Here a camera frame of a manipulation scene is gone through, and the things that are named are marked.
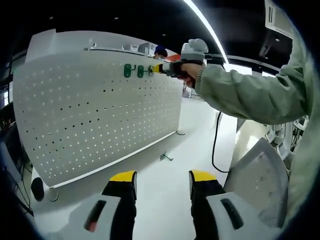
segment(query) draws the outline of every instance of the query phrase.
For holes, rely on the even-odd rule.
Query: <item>light green jacket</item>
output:
[[[223,113],[262,124],[283,124],[309,116],[290,170],[287,220],[293,217],[306,199],[320,163],[320,80],[301,37],[294,38],[289,63],[275,77],[207,66],[198,75],[195,91]]]

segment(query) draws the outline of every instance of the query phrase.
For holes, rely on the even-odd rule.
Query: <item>sleeve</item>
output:
[[[198,74],[195,91],[211,107],[234,117],[267,125],[292,122],[307,109],[301,47],[293,41],[289,63],[275,77],[207,66]]]

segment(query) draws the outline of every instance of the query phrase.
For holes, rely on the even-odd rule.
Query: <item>white pegboard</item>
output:
[[[14,113],[25,150],[48,186],[114,162],[178,129],[183,83],[124,77],[159,63],[114,51],[48,55],[14,73]]]

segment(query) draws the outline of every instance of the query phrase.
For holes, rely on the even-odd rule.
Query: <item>hand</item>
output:
[[[202,65],[185,63],[181,66],[181,70],[187,72],[189,76],[179,76],[178,79],[183,80],[188,87],[194,88],[198,74],[204,68]]]

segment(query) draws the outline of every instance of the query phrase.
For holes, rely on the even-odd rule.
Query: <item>black ceiling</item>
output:
[[[215,30],[227,55],[278,68],[288,61],[292,41],[265,27],[264,0],[193,2]],[[207,29],[183,0],[78,1],[72,3],[72,8],[68,7],[68,1],[55,1],[58,10],[50,9],[52,4],[46,2],[45,8],[36,5],[42,10],[15,14],[7,21],[1,36],[2,64],[27,49],[32,35],[54,28],[57,32],[93,30],[128,35],[177,53],[188,39],[201,38],[207,42],[210,53],[220,53]],[[271,48],[261,55],[262,47],[270,41]]]

